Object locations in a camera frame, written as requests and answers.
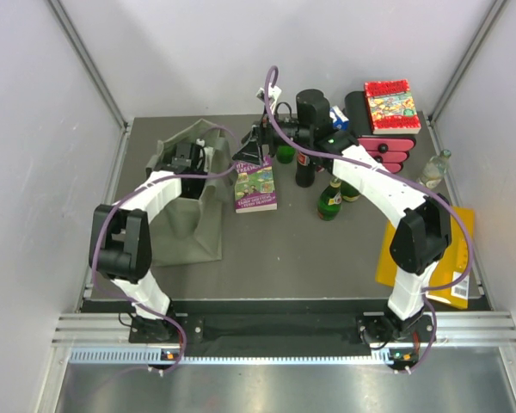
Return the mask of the cola bottle red cap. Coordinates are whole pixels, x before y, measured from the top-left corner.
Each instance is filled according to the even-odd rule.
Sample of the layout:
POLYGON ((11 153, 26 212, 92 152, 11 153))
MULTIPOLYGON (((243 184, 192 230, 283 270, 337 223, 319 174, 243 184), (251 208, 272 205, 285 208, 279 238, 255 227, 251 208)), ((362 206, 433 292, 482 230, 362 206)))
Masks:
POLYGON ((316 168, 311 158, 299 151, 295 182, 301 188, 309 188, 315 181, 316 168))

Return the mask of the green canvas bag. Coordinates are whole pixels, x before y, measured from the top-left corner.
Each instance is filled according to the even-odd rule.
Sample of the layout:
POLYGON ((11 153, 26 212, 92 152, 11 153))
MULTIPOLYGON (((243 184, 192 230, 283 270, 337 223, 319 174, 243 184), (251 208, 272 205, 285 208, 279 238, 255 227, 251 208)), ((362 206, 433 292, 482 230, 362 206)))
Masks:
POLYGON ((157 142, 157 151, 146 164, 146 175, 168 170, 175 150, 184 144, 199 145, 195 162, 199 175, 226 175, 216 179, 183 179, 181 196, 172 200, 150 223, 152 264, 167 267, 218 261, 222 258, 224 205, 233 200, 237 180, 228 132, 208 120, 198 120, 174 136, 157 142))

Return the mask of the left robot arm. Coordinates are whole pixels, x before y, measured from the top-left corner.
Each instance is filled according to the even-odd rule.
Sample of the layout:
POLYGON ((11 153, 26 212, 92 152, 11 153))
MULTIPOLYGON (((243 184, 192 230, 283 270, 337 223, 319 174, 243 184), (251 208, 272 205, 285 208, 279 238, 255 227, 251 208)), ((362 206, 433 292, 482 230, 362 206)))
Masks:
POLYGON ((184 340, 169 296, 151 273, 151 221, 182 195, 182 175, 203 179, 206 174, 204 141, 181 143, 170 156, 158 157, 146 171, 146 180, 113 205, 95 211, 89 248, 92 272, 103 274, 134 307, 132 331, 145 342, 184 340))

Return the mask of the clear green-cap bottle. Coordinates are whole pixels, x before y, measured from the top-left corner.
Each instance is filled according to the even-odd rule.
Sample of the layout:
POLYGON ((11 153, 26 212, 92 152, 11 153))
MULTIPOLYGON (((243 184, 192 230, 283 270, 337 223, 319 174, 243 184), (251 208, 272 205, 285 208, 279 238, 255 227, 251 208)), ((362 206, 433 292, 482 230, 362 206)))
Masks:
POLYGON ((444 149, 433 156, 423 167, 416 182, 428 189, 435 189, 445 178, 452 153, 444 149))

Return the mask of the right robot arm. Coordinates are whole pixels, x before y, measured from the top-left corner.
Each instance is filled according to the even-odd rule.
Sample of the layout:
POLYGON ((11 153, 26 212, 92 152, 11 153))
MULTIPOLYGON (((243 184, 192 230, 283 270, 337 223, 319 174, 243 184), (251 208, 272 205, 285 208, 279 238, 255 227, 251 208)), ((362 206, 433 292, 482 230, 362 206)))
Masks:
POLYGON ((386 342, 406 339, 424 312, 432 273, 452 243, 447 201, 391 174, 352 132, 336 128, 322 91, 299 92, 296 116, 284 120, 277 114, 280 93, 274 84, 258 90, 263 116, 243 138, 234 161, 245 167, 262 167, 291 147, 298 154, 297 185, 308 188, 315 181, 316 168, 322 167, 384 214, 396 229, 390 244, 396 278, 381 319, 380 338, 386 342))

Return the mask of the blue juice carton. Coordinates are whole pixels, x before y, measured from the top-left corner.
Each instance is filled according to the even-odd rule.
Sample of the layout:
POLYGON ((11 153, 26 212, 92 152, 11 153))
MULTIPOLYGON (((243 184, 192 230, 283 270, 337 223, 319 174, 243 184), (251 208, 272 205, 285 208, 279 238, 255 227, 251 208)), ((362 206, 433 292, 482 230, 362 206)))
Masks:
POLYGON ((332 126, 334 129, 344 131, 348 129, 349 119, 338 106, 331 107, 329 110, 329 115, 332 120, 332 126))

